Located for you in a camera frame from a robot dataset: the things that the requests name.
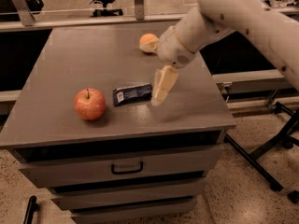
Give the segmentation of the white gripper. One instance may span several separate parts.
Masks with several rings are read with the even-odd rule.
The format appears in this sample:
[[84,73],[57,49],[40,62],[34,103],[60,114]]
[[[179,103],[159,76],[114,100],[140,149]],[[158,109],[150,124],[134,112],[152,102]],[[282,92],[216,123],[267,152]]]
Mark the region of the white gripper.
[[164,64],[157,69],[150,103],[161,105],[178,80],[178,69],[192,62],[196,55],[188,51],[179,41],[175,27],[170,26],[158,39],[143,41],[139,48],[145,53],[155,53]]

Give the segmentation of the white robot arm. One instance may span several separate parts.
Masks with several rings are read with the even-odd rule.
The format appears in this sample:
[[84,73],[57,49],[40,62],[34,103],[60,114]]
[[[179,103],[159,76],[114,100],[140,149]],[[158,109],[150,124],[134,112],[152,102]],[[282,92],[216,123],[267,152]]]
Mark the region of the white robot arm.
[[232,31],[242,34],[299,90],[299,23],[261,0],[197,0],[176,25],[140,48],[164,64],[155,75],[151,104],[162,104],[178,79],[178,70],[205,46]]

